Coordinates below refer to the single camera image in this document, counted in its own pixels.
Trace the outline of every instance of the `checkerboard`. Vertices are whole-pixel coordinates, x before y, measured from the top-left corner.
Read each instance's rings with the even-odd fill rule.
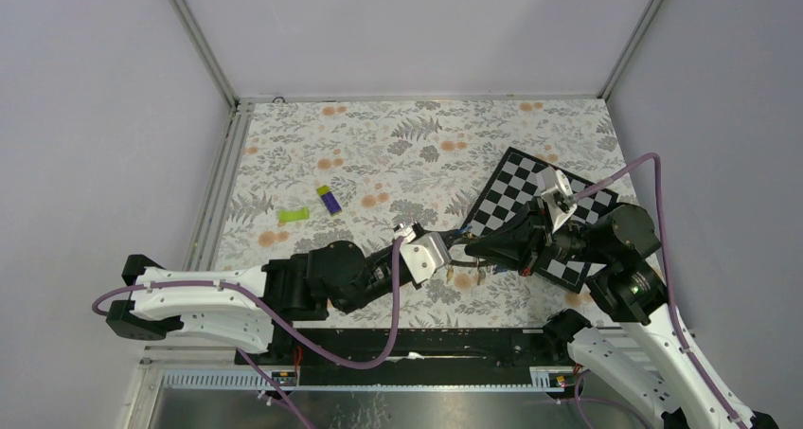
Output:
[[[479,237],[488,235],[508,221],[518,210],[540,192],[535,175],[548,167],[537,157],[514,148],[508,148],[493,172],[491,179],[482,189],[479,198],[469,211],[463,227],[468,225],[472,233]],[[575,193],[593,183],[580,178],[572,172],[560,169],[566,174]],[[601,190],[592,197],[578,202],[572,219],[585,223],[595,223],[605,210],[612,206],[618,195],[608,189]],[[595,273],[601,265],[573,260],[552,260],[545,268],[533,270],[556,284],[579,293],[589,273]]]

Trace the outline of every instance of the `floral pattern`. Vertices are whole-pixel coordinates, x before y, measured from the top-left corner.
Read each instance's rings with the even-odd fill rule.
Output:
[[[397,223],[460,226],[508,147],[596,181],[624,164],[605,103],[423,101],[258,104],[244,145],[215,267],[239,269],[350,240],[367,254],[390,243]],[[329,186],[343,211],[331,216],[316,189]],[[612,190],[635,202],[629,177]],[[281,224],[277,212],[310,209]],[[456,259],[466,256],[453,249]],[[404,327],[538,327],[571,307],[598,325],[591,301],[546,279],[446,269],[420,290],[401,290]],[[345,315],[298,326],[379,328],[390,295]]]

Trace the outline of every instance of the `robotic arm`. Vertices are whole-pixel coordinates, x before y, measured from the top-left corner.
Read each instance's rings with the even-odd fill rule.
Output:
[[[458,242],[468,243],[466,254],[523,276],[553,259],[602,263],[586,281],[592,298],[647,352],[662,378],[606,344],[587,320],[567,311],[551,319],[544,331],[565,345],[575,362],[594,370],[655,427],[776,427],[727,388],[691,336],[687,348],[679,342],[666,285],[645,261],[661,246],[646,210],[618,204],[592,225],[577,223],[571,220],[577,205],[562,172],[547,169],[538,176],[542,194],[488,236],[476,239],[457,230],[429,232],[417,223],[398,225],[393,237],[401,238],[401,285],[412,282],[419,288],[451,261],[448,251]],[[129,256],[123,279],[143,287],[127,301],[112,302],[106,321],[121,337],[191,335],[262,353],[273,339],[272,319],[233,286],[248,290],[286,321],[324,320],[328,300],[351,313],[390,293],[391,248],[365,257],[356,244],[335,241],[306,254],[224,272],[167,271],[144,256]],[[158,285],[201,281],[206,286]],[[680,326],[687,331],[682,320]],[[737,418],[728,415],[717,392]]]

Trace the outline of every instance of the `white wall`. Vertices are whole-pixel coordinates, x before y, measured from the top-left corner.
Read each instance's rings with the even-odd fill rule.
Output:
[[[90,303],[180,265],[226,110],[167,0],[0,0],[0,427],[114,427],[142,345]]]
[[[669,255],[697,341],[780,427],[799,426],[803,381],[801,17],[800,0],[667,0],[610,103],[626,157],[664,158]]]
[[[187,0],[241,96],[595,94],[649,0]]]

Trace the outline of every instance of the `floral tablecloth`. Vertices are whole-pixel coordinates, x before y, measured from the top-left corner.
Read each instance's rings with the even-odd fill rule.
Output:
[[[459,227],[508,147],[589,180],[624,164],[605,103],[390,101],[258,104],[242,150],[216,269],[283,259],[335,240],[366,255],[388,244],[392,227]],[[327,185],[343,208],[331,216],[316,189]],[[611,187],[635,202],[629,177]],[[277,211],[308,206],[307,221],[281,224]],[[439,270],[423,288],[401,290],[403,327],[539,327],[571,307],[598,326],[614,325],[587,290],[571,294],[538,276]],[[305,327],[382,328],[390,295],[345,315],[330,309]]]

